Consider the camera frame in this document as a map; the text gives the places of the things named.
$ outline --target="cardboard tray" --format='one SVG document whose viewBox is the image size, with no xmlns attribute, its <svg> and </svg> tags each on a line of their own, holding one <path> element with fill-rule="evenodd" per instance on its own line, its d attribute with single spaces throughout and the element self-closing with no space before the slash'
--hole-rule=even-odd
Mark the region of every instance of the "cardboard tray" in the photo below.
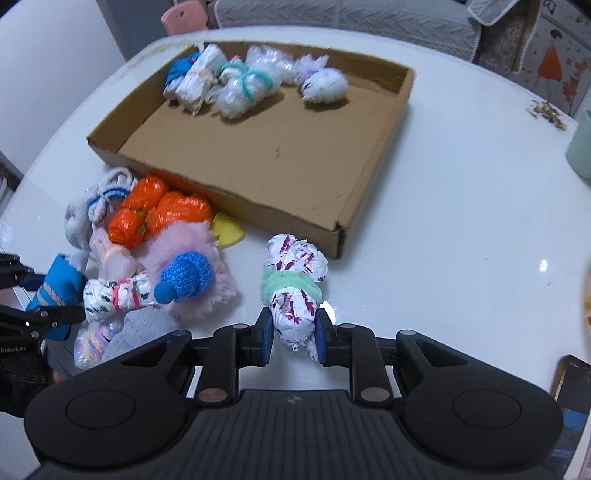
<svg viewBox="0 0 591 480">
<path fill-rule="evenodd" d="M 244 57 L 253 44 L 217 44 Z M 307 238 L 332 258 L 402 117 L 412 69 L 376 57 L 274 44 L 298 57 L 328 54 L 350 83 L 346 100 L 307 105 L 282 86 L 237 121 L 204 105 L 193 117 L 162 97 L 170 63 L 130 93 L 89 135 L 113 166 L 156 171 L 176 189 L 272 233 Z M 179 57 L 191 53 L 183 52 Z"/>
</svg>

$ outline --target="debris on table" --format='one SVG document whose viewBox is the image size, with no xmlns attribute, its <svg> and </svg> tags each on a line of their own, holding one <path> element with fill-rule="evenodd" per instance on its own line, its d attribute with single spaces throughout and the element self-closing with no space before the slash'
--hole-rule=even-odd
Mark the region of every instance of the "debris on table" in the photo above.
<svg viewBox="0 0 591 480">
<path fill-rule="evenodd" d="M 558 130 L 565 131 L 566 124 L 560 119 L 559 111 L 550 105 L 548 102 L 538 102 L 537 100 L 532 100 L 535 105 L 532 105 L 527 111 L 533 116 L 534 118 L 538 118 L 541 116 L 554 125 Z"/>
</svg>

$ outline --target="white wall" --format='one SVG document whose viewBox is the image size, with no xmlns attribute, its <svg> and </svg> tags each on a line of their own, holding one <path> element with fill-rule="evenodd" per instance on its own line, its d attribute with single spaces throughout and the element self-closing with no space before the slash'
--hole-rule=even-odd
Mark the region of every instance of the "white wall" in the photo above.
<svg viewBox="0 0 591 480">
<path fill-rule="evenodd" d="M 20 0 L 0 18 L 0 151 L 26 173 L 124 63 L 95 0 Z"/>
</svg>

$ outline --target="white table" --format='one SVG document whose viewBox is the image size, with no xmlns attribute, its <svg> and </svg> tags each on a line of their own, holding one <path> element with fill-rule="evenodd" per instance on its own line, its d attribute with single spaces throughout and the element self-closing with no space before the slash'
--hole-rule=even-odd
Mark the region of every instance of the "white table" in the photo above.
<svg viewBox="0 0 591 480">
<path fill-rule="evenodd" d="M 106 171 L 87 134 L 139 82 L 195 41 L 268 40 L 360 51 L 407 64 L 417 79 L 396 146 L 324 291 L 337 321 L 378 336 L 414 329 L 548 389 L 561 356 L 591 360 L 582 285 L 591 254 L 591 191 L 559 132 L 527 113 L 535 96 L 493 73 L 395 40 L 315 28 L 239 28 L 162 39 L 108 79 L 46 146 L 2 215 L 0 244 L 46 271 L 71 252 L 68 201 Z M 269 235 L 246 229 L 224 252 L 239 301 L 201 325 L 253 323 Z M 241 387 L 346 388 L 276 342 L 271 365 L 241 372 Z"/>
</svg>

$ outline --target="black gripper base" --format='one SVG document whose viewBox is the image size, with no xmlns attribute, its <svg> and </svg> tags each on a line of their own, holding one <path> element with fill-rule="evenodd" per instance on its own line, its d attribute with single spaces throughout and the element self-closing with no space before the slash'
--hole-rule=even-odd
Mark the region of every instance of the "black gripper base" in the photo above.
<svg viewBox="0 0 591 480">
<path fill-rule="evenodd" d="M 31 480 L 553 480 L 543 466 L 478 473 L 414 447 L 386 410 L 345 391 L 247 390 L 233 406 L 203 410 L 174 446 L 110 472 L 47 463 Z"/>
</svg>

